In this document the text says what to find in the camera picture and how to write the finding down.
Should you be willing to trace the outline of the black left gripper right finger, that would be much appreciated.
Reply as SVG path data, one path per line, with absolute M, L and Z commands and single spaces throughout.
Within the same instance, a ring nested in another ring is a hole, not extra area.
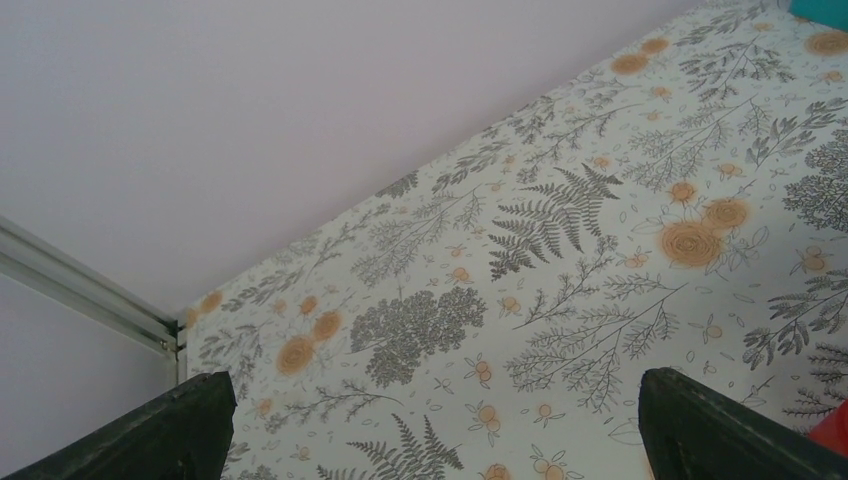
M 671 368 L 645 371 L 638 428 L 655 479 L 845 479 L 847 457 Z

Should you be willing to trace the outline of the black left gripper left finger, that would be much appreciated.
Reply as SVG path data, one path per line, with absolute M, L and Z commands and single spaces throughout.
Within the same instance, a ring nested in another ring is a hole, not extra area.
M 230 374 L 196 375 L 9 479 L 218 479 L 234 434 Z

